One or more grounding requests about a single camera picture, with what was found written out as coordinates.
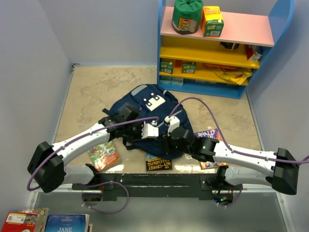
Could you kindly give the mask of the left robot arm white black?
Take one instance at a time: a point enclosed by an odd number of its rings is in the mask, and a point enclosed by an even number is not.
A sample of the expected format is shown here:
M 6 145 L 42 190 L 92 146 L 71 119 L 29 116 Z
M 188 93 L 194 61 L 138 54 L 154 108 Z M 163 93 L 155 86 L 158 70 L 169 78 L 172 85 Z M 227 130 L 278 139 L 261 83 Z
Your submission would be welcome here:
M 130 132 L 140 137 L 141 126 L 148 118 L 140 117 L 138 110 L 126 106 L 121 112 L 103 117 L 89 129 L 61 142 L 40 143 L 27 167 L 30 179 L 27 189 L 41 189 L 49 193 L 63 184 L 82 184 L 96 189 L 100 184 L 97 171 L 90 164 L 71 166 L 70 163 L 100 144 L 123 137 Z

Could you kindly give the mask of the navy blue school backpack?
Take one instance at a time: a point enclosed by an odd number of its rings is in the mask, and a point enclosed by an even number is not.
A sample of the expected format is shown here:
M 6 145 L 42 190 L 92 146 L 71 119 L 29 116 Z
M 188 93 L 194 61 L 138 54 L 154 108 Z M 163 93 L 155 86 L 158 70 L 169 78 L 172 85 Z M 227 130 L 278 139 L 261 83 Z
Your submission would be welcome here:
M 140 149 L 158 158 L 171 160 L 183 153 L 176 152 L 167 155 L 159 148 L 159 145 L 163 140 L 163 136 L 168 132 L 168 126 L 165 124 L 164 119 L 169 116 L 177 104 L 178 99 L 167 90 L 156 84 L 146 84 L 137 86 L 123 98 L 116 101 L 109 110 L 104 108 L 102 111 L 107 115 L 104 120 L 110 119 L 114 123 L 157 116 L 159 118 L 157 122 L 159 128 L 158 138 L 141 139 L 133 142 L 129 142 L 125 138 L 123 139 L 123 145 L 127 150 Z

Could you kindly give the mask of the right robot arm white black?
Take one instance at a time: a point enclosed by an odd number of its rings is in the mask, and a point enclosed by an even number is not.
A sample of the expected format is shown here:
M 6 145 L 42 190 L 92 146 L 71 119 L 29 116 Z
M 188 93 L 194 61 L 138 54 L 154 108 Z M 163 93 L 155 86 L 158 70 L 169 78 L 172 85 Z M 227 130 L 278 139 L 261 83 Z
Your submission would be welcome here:
M 182 152 L 200 162 L 223 162 L 211 184 L 225 190 L 229 186 L 257 184 L 271 186 L 275 191 L 296 195 L 299 165 L 284 148 L 276 152 L 250 150 L 226 145 L 214 138 L 196 137 L 193 132 L 178 127 L 164 134 L 160 148 L 167 155 Z

